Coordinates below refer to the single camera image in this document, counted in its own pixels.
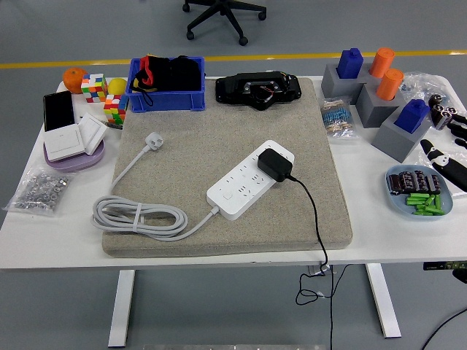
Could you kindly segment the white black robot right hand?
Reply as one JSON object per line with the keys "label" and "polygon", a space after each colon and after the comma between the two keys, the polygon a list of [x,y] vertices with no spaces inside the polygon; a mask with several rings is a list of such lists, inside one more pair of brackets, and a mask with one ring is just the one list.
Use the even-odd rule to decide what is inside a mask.
{"label": "white black robot right hand", "polygon": [[[457,124],[448,124],[448,128],[458,138],[455,143],[466,148],[466,129]],[[427,140],[420,141],[424,153],[427,155],[431,165],[447,180],[462,191],[466,191],[466,167],[456,160],[439,151]]]}

